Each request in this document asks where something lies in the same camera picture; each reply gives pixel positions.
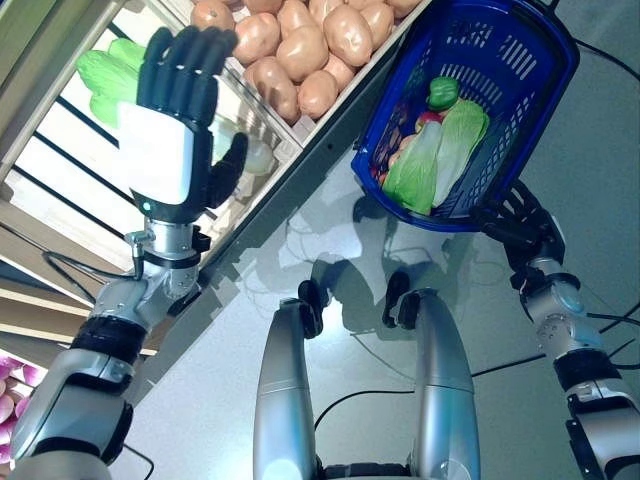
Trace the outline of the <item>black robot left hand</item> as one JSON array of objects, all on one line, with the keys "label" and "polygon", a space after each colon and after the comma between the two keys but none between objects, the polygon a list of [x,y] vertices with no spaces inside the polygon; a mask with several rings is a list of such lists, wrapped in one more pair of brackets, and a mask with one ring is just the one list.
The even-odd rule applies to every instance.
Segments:
[{"label": "black robot left hand", "polygon": [[162,27],[149,41],[134,103],[119,107],[119,153],[129,188],[148,219],[195,222],[231,196],[245,167],[248,137],[236,133],[220,161],[210,126],[217,77],[238,42],[232,30]]}]

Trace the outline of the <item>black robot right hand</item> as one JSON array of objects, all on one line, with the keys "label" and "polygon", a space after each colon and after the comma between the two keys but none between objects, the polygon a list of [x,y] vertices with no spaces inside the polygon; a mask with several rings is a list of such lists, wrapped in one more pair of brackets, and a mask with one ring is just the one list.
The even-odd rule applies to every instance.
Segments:
[{"label": "black robot right hand", "polygon": [[502,203],[482,203],[471,210],[480,231],[504,247],[514,272],[536,258],[564,261],[565,242],[554,217],[521,181],[515,180]]}]

